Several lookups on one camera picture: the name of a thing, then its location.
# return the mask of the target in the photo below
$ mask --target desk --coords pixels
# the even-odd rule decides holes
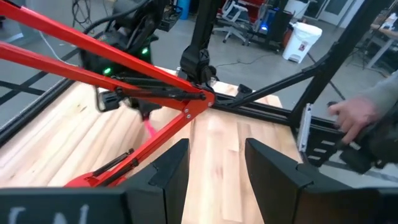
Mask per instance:
[[[391,47],[391,45],[394,43],[394,41],[398,40],[398,32],[388,30],[388,29],[378,29],[380,25],[372,24],[371,29],[373,29],[375,32],[381,32],[383,34],[386,34],[389,38],[386,44],[381,47],[381,49],[376,53],[376,55],[369,61],[369,63],[366,65],[366,68],[372,68],[373,65],[381,58],[381,56]]]
[[[237,87],[214,84],[235,95]],[[92,86],[73,84],[64,94],[0,149],[0,186],[63,186],[93,171],[148,136],[138,113],[122,106],[99,113]],[[276,96],[259,100],[280,106]],[[153,112],[160,128],[178,111]],[[190,176],[182,223],[263,223],[244,160],[244,140],[253,137],[300,161],[290,128],[256,119],[207,110],[186,125],[139,167],[181,138],[190,139]]]

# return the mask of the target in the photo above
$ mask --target wood plank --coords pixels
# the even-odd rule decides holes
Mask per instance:
[[[227,83],[216,82],[213,88],[228,95],[237,93],[237,87]],[[93,97],[91,86],[75,83],[5,144],[0,150],[0,187],[63,186],[149,138],[136,111],[122,106],[101,114]],[[258,102],[281,106],[276,96]],[[151,123],[160,129],[178,113],[162,108],[153,112]],[[288,127],[207,110],[128,175],[139,172],[181,138],[190,139],[182,223],[263,223],[244,159],[246,138],[256,138],[300,161]]]

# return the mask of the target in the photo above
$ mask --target green led light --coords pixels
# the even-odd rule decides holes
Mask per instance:
[[[111,68],[107,68],[107,69],[104,70],[103,74],[104,75],[108,75],[111,72],[112,72],[112,69]]]
[[[142,50],[142,54],[146,54],[146,53],[148,53],[148,51],[149,51],[149,49],[146,47],[146,48],[144,48],[143,50]]]

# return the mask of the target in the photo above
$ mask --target pink object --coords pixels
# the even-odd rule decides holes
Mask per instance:
[[[144,126],[149,132],[150,136],[153,137],[156,134],[156,130],[154,127],[150,124],[149,120],[144,120]]]

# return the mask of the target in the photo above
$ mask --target white trash can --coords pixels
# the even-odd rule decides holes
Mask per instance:
[[[296,22],[293,24],[293,33],[283,53],[283,58],[301,63],[322,35],[322,30],[316,26]]]

